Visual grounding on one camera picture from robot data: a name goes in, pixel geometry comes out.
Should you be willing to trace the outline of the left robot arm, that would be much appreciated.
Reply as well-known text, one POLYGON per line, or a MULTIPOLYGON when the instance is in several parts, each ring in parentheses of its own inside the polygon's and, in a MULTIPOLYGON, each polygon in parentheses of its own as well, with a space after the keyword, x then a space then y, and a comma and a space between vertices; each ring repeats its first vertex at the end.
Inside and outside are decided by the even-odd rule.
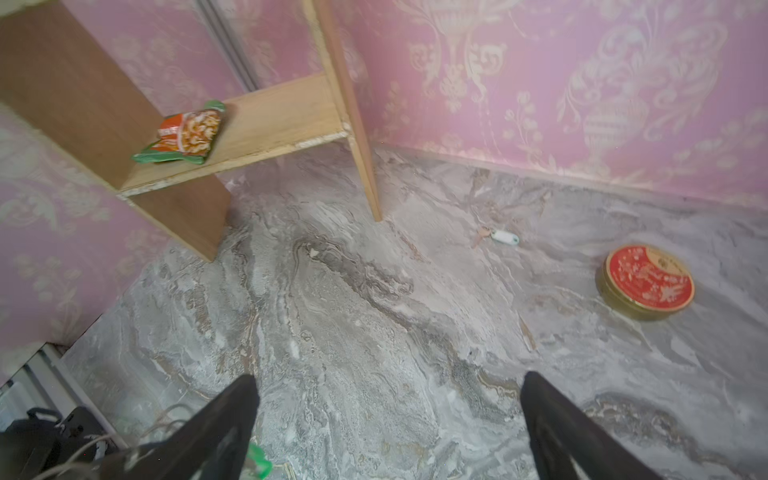
POLYGON ((155 457, 160 442, 121 448, 84 407, 62 416, 34 407, 1 429, 3 479, 195 479, 163 472, 155 457))

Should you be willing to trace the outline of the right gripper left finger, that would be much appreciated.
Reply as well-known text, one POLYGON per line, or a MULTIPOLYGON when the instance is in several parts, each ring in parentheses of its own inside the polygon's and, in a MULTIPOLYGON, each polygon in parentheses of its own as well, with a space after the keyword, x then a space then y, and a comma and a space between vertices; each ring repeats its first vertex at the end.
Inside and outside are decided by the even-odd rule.
POLYGON ((238 479, 259 403, 255 377, 241 375, 170 438, 106 456, 93 471, 98 479, 238 479))

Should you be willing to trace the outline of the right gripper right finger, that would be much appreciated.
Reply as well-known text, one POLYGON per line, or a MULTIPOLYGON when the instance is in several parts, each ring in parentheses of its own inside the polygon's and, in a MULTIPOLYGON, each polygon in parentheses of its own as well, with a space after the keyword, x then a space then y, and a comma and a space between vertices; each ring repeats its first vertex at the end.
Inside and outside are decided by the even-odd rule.
POLYGON ((658 479, 660 476, 623 448, 536 371, 520 391, 538 477, 577 479, 658 479))

